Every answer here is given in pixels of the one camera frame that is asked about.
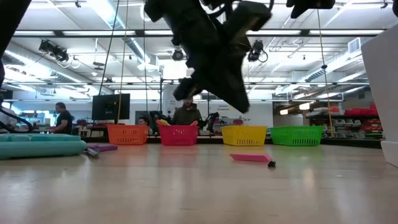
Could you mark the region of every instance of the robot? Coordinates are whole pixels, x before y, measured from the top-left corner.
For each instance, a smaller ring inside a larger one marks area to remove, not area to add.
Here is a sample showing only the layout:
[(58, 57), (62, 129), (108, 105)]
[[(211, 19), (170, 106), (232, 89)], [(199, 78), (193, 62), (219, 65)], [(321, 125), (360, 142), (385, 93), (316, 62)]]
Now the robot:
[[(144, 7), (153, 22), (162, 17), (165, 19), (174, 34), (172, 43), (182, 46), (188, 57), (187, 67), (195, 69), (191, 78), (180, 82), (174, 97), (182, 100), (208, 90), (245, 113), (250, 105), (243, 85), (241, 65), (251, 49), (246, 32), (259, 30), (271, 18), (274, 0), (271, 0), (269, 7), (258, 2), (240, 1), (235, 10), (232, 6), (235, 0), (200, 1), (212, 10), (220, 10), (207, 14), (199, 0), (147, 0)], [(394, 0), (392, 7), (396, 16), (397, 1)], [(7, 20), (2, 25), (0, 55), (3, 55), (30, 2), (0, 1), (0, 16)], [(287, 0), (286, 6), (293, 8), (291, 18), (295, 19), (307, 9), (331, 9), (334, 4), (335, 0)], [(216, 19), (222, 13), (227, 18), (223, 24)], [(3, 81), (4, 69), (0, 69), (0, 88)]]

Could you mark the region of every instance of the black t-shirt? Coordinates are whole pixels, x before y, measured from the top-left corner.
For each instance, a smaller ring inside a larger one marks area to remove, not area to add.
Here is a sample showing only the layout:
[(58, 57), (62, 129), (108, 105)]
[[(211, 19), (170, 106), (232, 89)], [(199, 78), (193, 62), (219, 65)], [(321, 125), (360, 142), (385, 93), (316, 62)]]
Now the black t-shirt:
[(61, 125), (62, 120), (67, 120), (68, 124), (67, 127), (63, 130), (57, 131), (58, 134), (71, 134), (72, 133), (72, 115), (69, 111), (65, 110), (64, 112), (60, 113), (57, 118), (57, 127)]

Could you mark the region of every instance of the monitor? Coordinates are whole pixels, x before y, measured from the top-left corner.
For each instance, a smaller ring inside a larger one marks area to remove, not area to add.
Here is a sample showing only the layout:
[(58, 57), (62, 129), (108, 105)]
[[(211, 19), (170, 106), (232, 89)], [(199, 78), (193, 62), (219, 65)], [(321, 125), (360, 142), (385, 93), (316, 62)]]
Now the monitor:
[[(118, 119), (119, 98), (119, 94), (94, 96), (91, 118), (96, 121), (116, 121)], [(119, 119), (130, 119), (130, 94), (122, 94)]]

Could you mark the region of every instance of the person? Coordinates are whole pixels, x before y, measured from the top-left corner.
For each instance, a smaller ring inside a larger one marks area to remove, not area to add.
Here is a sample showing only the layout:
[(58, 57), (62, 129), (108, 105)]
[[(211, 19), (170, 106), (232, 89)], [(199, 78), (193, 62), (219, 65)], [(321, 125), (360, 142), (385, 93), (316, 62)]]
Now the person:
[[(13, 110), (3, 107), (2, 106), (3, 102), (4, 102), (4, 97), (2, 94), (0, 94), (0, 108), (9, 114), (17, 116), (17, 114), (15, 114), (15, 112)], [(10, 129), (15, 129), (15, 127), (17, 125), (17, 119), (12, 118), (8, 115), (5, 115), (2, 112), (0, 112), (0, 121), (2, 123), (4, 123)], [(0, 127), (0, 133), (8, 133), (8, 131), (3, 129), (2, 127)]]
[(138, 119), (138, 125), (148, 126), (149, 134), (152, 134), (152, 130), (150, 128), (150, 121), (147, 117), (142, 116)]
[(174, 112), (173, 124), (190, 125), (194, 121), (200, 121), (201, 115), (196, 103), (193, 103), (192, 97), (186, 98), (183, 101), (182, 107)]
[(59, 115), (57, 118), (57, 127), (53, 132), (57, 134), (71, 134), (73, 117), (69, 111), (67, 111), (65, 104), (62, 102), (55, 104), (55, 111)]

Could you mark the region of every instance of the teal object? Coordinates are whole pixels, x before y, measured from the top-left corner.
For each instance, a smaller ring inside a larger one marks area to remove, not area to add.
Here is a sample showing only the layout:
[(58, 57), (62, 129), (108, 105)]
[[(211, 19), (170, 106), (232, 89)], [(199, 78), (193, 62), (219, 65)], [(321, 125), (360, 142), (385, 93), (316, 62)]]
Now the teal object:
[(272, 142), (285, 146), (317, 146), (323, 126), (284, 126), (270, 128)]
[(86, 142), (67, 134), (2, 134), (0, 159), (71, 156), (83, 152)]

